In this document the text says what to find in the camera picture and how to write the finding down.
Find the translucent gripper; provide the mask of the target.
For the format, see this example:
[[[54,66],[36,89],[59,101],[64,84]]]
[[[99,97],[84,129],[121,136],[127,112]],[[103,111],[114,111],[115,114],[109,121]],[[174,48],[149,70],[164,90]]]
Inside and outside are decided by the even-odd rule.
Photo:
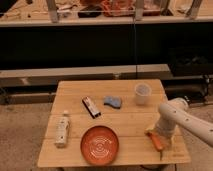
[[[173,136],[166,134],[164,131],[159,130],[158,128],[155,128],[153,125],[146,128],[145,134],[149,130],[154,131],[158,134],[158,136],[160,137],[160,139],[164,145],[164,148],[170,148],[172,146]]]

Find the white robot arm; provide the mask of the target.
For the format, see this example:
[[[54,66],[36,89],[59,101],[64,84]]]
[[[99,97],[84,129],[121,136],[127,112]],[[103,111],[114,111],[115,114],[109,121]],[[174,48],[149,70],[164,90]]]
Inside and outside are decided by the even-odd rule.
[[[176,126],[189,131],[201,141],[213,147],[213,123],[209,123],[190,115],[189,105],[183,98],[174,98],[158,106],[159,119],[145,134],[152,136],[154,144],[160,148],[167,148],[172,144]]]

